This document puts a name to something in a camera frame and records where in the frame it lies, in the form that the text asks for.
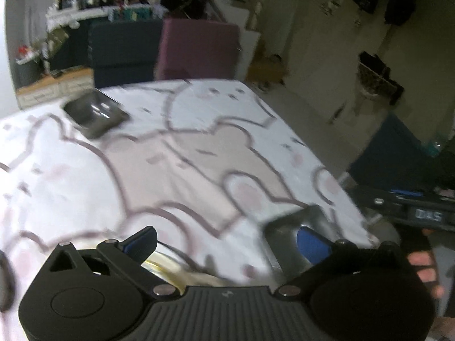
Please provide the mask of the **person right hand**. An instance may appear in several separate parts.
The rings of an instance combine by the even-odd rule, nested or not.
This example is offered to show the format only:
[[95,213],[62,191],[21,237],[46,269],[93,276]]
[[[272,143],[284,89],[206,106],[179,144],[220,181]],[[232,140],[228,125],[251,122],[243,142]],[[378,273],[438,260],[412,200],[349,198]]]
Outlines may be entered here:
[[437,261],[430,244],[430,236],[435,232],[433,229],[416,232],[410,240],[407,258],[420,280],[428,287],[432,298],[440,300],[445,290],[440,284]]

